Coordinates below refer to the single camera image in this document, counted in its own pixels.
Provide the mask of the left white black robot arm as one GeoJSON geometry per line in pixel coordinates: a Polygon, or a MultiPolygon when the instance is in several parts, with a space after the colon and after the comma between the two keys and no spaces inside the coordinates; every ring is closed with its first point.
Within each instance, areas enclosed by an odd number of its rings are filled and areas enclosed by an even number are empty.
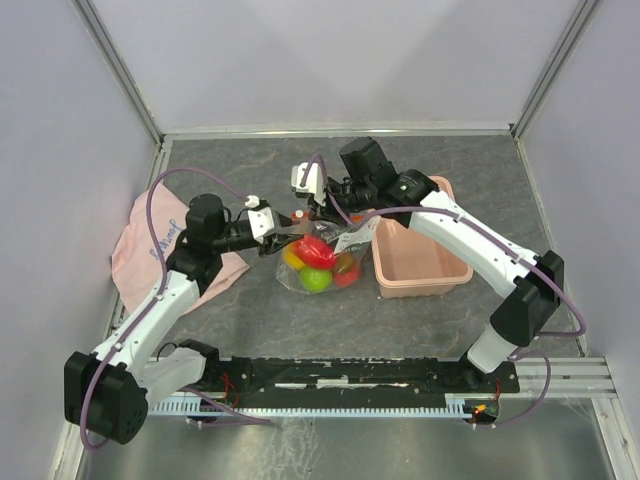
{"type": "Polygon", "coordinates": [[[223,267],[225,253],[255,249],[261,256],[301,239],[295,222],[251,197],[246,218],[232,219],[220,197],[194,197],[185,228],[143,303],[89,354],[74,352],[63,371],[64,417],[82,435],[130,442],[148,412],[186,386],[209,390],[221,378],[219,351],[199,341],[181,343],[151,363],[151,354],[176,321],[200,299],[223,267]]]}

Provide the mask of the pink plastic bin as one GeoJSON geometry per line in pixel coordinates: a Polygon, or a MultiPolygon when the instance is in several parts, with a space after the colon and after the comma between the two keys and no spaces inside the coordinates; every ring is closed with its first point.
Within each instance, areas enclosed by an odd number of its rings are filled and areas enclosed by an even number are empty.
{"type": "Polygon", "coordinates": [[[446,248],[393,220],[379,222],[372,253],[384,298],[441,296],[473,276],[473,269],[446,248]]]}

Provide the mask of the yellow lemon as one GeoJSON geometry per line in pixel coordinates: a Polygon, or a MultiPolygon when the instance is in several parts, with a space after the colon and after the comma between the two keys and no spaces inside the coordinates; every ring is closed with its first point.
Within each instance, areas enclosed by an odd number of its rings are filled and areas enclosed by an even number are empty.
{"type": "Polygon", "coordinates": [[[285,250],[282,254],[283,262],[294,270],[300,270],[305,267],[305,263],[291,250],[285,250]]]}

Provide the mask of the red apple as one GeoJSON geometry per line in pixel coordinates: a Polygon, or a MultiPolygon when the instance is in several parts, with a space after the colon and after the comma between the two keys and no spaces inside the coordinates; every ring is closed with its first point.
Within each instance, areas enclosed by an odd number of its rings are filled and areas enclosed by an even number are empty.
{"type": "Polygon", "coordinates": [[[360,266],[356,264],[349,271],[343,271],[341,273],[335,273],[333,276],[333,283],[339,288],[346,288],[354,284],[361,276],[360,266]]]}

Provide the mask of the small red fruit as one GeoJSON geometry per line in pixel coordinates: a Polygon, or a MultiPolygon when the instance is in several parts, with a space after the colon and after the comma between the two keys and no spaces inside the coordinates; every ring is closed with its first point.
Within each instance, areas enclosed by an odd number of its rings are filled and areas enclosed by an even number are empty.
{"type": "Polygon", "coordinates": [[[306,266],[331,270],[336,264],[336,255],[333,249],[321,238],[304,235],[302,239],[293,244],[293,252],[306,266]]]}

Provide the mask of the clear zip top bag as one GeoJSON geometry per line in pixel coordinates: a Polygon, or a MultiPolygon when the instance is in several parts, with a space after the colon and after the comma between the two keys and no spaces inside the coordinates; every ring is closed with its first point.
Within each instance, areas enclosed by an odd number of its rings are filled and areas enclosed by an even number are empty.
{"type": "Polygon", "coordinates": [[[302,210],[295,211],[292,220],[302,238],[280,253],[275,276],[282,286],[312,295],[344,289],[360,279],[362,259],[375,236],[378,216],[357,230],[312,220],[302,210]]]}

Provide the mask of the green apple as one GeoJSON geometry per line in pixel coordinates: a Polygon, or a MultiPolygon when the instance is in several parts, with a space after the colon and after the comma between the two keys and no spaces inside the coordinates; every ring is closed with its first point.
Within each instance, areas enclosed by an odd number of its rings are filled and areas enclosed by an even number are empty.
{"type": "Polygon", "coordinates": [[[298,276],[302,287],[312,294],[325,291],[333,282],[333,274],[330,270],[315,269],[309,266],[303,267],[298,276]]]}

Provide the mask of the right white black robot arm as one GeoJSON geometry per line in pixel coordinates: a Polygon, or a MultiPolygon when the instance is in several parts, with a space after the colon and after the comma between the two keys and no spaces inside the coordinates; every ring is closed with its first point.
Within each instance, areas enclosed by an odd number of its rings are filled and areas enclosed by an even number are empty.
{"type": "Polygon", "coordinates": [[[427,175],[399,172],[379,143],[360,137],[339,152],[347,170],[332,180],[320,155],[293,167],[291,187],[322,220],[346,221],[352,213],[366,221],[393,220],[431,238],[478,273],[501,297],[488,325],[458,368],[467,389],[481,391],[495,370],[528,346],[563,300],[564,261],[553,251],[539,255],[491,230],[456,204],[427,175]]]}

